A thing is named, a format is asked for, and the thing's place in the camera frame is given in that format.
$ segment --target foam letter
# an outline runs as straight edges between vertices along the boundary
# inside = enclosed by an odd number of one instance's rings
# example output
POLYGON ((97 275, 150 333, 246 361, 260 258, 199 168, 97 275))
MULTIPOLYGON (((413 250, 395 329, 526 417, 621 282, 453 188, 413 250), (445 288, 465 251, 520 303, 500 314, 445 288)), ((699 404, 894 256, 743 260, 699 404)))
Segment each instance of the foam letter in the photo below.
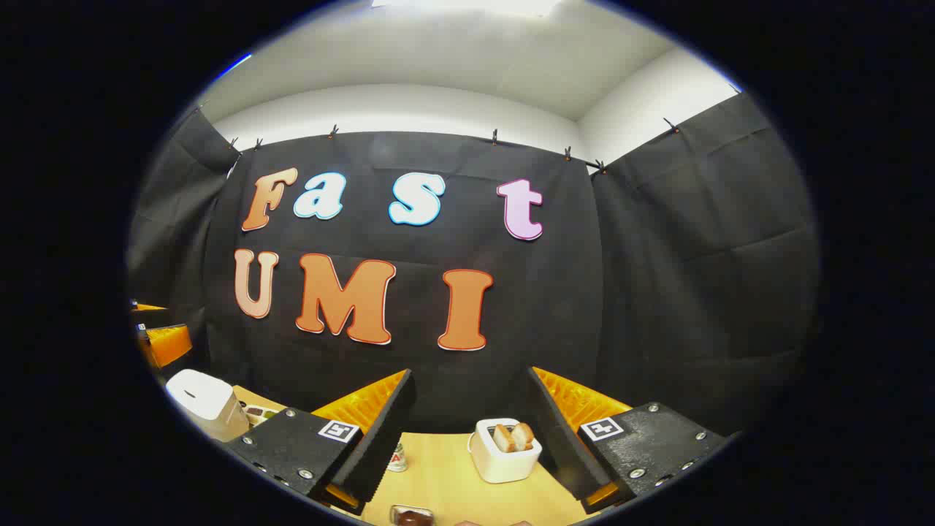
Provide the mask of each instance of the foam letter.
POLYGON ((324 254, 305 254, 298 260, 305 271, 305 292, 302 295, 302 315, 295 326, 308 331, 324 332, 318 317, 321 306, 331 333, 338 336, 353 311, 353 324, 348 336, 357 342, 386 345, 390 333, 384 326, 386 286, 396 275, 396 267, 379 259, 361 262, 341 287, 331 258, 324 254))
POLYGON ((285 191, 286 185, 295 183, 297 177, 298 170, 289 168, 265 175, 256 180, 256 192, 253 194, 250 213, 241 227, 244 232, 263 228, 269 223, 269 217, 266 216, 266 205, 269 205, 271 212, 276 210, 276 207, 280 206, 280 199, 282 199, 282 192, 285 191))
POLYGON ((542 225, 529 220, 529 204, 541 205, 542 194, 529 190, 529 181, 517 179, 496 188, 496 194, 505 197, 503 204, 503 224, 507 231, 518 239, 533 241, 542 235, 542 225))
POLYGON ((261 252, 257 257, 260 262, 260 299, 253 301, 250 298, 250 264, 253 261, 253 251, 245 248, 234 252, 237 269, 234 272, 234 295, 237 305, 247 316, 256 319, 269 314, 269 306, 273 302, 273 267, 279 264, 280 256, 275 252, 261 252))
POLYGON ((438 196, 444 193, 445 181, 438 175, 417 171, 403 174, 393 183, 393 196, 399 201, 390 203, 390 221, 397 225, 428 225, 439 216, 438 196))
POLYGON ((441 280, 451 289, 448 328, 439 336, 439 347, 449 351, 479 351, 487 345, 481 334, 483 291, 494 277, 479 270, 448 270, 441 280))
POLYGON ((344 205, 341 204, 341 194, 347 180, 343 175, 329 171, 320 173, 305 183, 308 192, 295 200, 293 212, 299 217, 316 216, 319 219, 331 219, 338 215, 344 205))

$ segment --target white toaster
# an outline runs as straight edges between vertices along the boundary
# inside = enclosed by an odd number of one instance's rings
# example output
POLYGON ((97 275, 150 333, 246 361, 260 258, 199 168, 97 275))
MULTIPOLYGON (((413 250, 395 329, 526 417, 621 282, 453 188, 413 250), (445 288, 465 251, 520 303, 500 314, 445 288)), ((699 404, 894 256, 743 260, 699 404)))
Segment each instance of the white toaster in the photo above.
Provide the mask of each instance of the white toaster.
POLYGON ((165 390, 182 412, 215 440, 229 442, 250 428, 234 388, 224 380, 183 369, 165 383, 165 390))
POLYGON ((485 481, 500 484, 523 480, 536 467, 542 445, 535 438, 532 440, 532 449, 526 451, 504 453, 494 444, 493 430, 496 424, 503 424, 508 431, 512 431, 519 423, 515 418, 487 418, 474 426, 474 432, 467 439, 467 452, 474 459, 477 473, 485 481))

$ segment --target black curtain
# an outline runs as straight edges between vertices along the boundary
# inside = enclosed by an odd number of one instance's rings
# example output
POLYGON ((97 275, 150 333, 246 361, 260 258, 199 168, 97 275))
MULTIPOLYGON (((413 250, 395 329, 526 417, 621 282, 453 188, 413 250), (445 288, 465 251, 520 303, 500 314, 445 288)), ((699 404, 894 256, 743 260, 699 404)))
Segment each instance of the black curtain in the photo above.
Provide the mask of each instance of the black curtain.
MULTIPOLYGON (((601 257, 594 195, 584 164, 520 145, 431 133, 351 133, 264 145, 243 154, 219 197, 205 252, 211 373, 274 400, 313 410, 404 368, 418 392, 408 431, 467 432, 486 417, 517 410, 523 370, 537 365, 586 385, 597 380, 601 257), (297 168, 269 223, 241 229, 260 177, 297 168), (334 218, 300 218, 297 197, 311 177, 334 171, 347 185, 334 218), (425 226, 395 225, 392 187, 409 171, 446 184, 439 216, 425 226), (532 206, 541 237, 521 241, 504 227, 496 188, 528 179, 542 194, 532 206), (254 319, 235 299, 234 252, 280 257, 268 316, 254 319), (386 293, 387 345, 295 326, 304 271, 299 258, 325 254, 342 284, 364 259, 396 266, 386 293), (491 274, 484 294, 479 351, 439 348, 448 316, 446 270, 491 274)), ((254 259, 250 292, 259 293, 254 259)))
POLYGON ((128 289, 189 327, 193 364, 207 366, 201 264, 214 200, 239 153, 193 109, 176 122, 139 189, 127 249, 128 289))
POLYGON ((596 387, 727 434, 755 422, 794 371, 818 240, 799 167, 748 95, 678 128, 595 176, 596 387))

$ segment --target pink letter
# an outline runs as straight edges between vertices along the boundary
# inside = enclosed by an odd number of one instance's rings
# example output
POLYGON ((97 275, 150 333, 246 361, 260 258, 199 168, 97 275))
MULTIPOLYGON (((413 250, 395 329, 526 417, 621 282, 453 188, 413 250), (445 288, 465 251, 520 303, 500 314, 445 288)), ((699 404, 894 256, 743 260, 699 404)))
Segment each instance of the pink letter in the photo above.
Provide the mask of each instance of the pink letter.
POLYGON ((496 188, 496 194, 506 198, 503 204, 503 224, 517 240, 533 241, 542 235, 542 225, 529 221, 529 205, 541 205, 542 194, 529 190, 529 181, 517 179, 496 188))

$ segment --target small can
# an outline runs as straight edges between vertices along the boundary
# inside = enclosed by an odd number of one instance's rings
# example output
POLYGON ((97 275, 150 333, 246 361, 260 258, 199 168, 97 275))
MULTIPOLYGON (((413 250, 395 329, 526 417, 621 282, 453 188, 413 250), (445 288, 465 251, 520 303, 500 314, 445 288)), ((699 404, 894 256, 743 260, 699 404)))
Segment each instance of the small can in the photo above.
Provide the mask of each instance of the small can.
POLYGON ((399 473, 406 471, 408 467, 409 465, 406 463, 406 453, 403 451, 403 443, 400 442, 396 444, 396 451, 393 452, 393 457, 390 459, 390 464, 386 466, 386 469, 399 473))

